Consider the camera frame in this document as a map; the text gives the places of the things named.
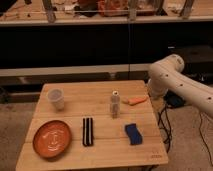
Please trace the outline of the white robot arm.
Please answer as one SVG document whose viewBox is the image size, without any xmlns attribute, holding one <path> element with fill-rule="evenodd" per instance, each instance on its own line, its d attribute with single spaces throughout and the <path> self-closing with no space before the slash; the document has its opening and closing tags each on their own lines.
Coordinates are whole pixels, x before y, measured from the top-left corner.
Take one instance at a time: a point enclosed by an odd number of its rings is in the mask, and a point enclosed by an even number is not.
<svg viewBox="0 0 213 171">
<path fill-rule="evenodd" d="M 157 99 L 170 90 L 213 119 L 213 88 L 184 76 L 183 69 L 184 60 L 177 54 L 152 63 L 148 70 L 149 95 Z"/>
</svg>

